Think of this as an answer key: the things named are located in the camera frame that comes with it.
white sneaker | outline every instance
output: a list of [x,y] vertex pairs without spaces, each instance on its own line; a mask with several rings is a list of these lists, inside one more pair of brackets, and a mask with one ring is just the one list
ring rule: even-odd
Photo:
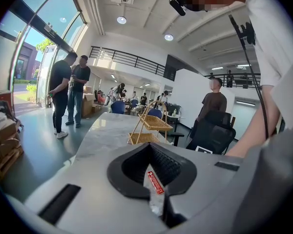
[[60,133],[57,134],[57,138],[63,138],[63,137],[65,137],[65,136],[67,136],[67,135],[68,135],[67,132],[63,132],[63,131],[61,131]]

metal railing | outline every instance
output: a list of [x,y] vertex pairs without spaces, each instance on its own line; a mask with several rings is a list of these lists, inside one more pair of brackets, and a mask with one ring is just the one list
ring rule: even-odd
[[165,66],[127,52],[91,46],[90,58],[110,60],[164,76]]
[[[231,77],[229,74],[218,74],[213,75],[215,78],[220,78],[223,82],[223,86],[227,88],[232,87],[242,87],[242,88],[255,88],[255,81],[251,73],[231,73]],[[260,73],[255,73],[255,78],[257,80],[258,85],[260,84]]]

red label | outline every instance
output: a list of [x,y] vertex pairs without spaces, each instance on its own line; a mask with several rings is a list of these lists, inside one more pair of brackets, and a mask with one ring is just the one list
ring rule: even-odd
[[161,187],[160,183],[157,181],[156,177],[154,176],[153,172],[147,173],[148,178],[150,179],[154,189],[156,190],[157,194],[162,194],[164,192],[163,188]]

ceiling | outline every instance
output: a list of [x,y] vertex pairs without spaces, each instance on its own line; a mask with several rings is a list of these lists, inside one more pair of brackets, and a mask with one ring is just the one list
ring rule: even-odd
[[[89,11],[91,3],[78,1],[88,6]],[[98,0],[102,27],[105,32],[151,41],[156,46],[163,46],[167,43],[164,35],[172,34],[174,40],[169,44],[178,44],[189,51],[198,61],[198,65],[207,72],[214,67],[246,64],[240,41],[228,17],[232,14],[238,25],[245,25],[245,22],[249,21],[245,4],[235,2],[209,12],[186,10],[186,15],[182,17],[168,1],[134,0],[133,4],[119,4],[111,0]],[[126,17],[125,25],[116,21],[119,16]],[[247,50],[251,63],[256,67],[257,59],[253,46],[247,45]]]
[[129,73],[117,71],[117,70],[111,70],[107,68],[99,68],[99,67],[94,67],[94,66],[89,66],[91,69],[91,72],[100,77],[101,79],[105,80],[110,80],[114,81],[116,80],[117,83],[115,84],[120,84],[120,83],[125,83],[128,85],[132,85],[135,87],[140,87],[143,86],[142,89],[147,89],[151,90],[154,92],[158,92],[160,90],[160,84],[158,84],[155,81],[140,77],[140,76],[135,76]]

blue sky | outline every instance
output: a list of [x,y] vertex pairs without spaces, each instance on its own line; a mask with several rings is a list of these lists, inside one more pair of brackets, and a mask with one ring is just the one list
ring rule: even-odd
[[[34,12],[41,6],[45,0],[23,0]],[[77,9],[73,0],[49,0],[42,9],[38,12],[38,16],[46,23],[52,25],[52,29],[58,35],[62,35],[66,27],[76,15]],[[72,28],[68,32],[66,38],[68,42],[73,37],[76,29],[82,25],[81,19],[76,20]],[[13,13],[7,12],[0,23],[0,30],[3,30],[13,36],[17,36],[19,31],[22,31],[26,26],[25,22],[16,17]],[[30,29],[25,42],[36,46],[45,39],[43,35],[35,29]],[[42,60],[43,53],[38,51],[36,60]]]

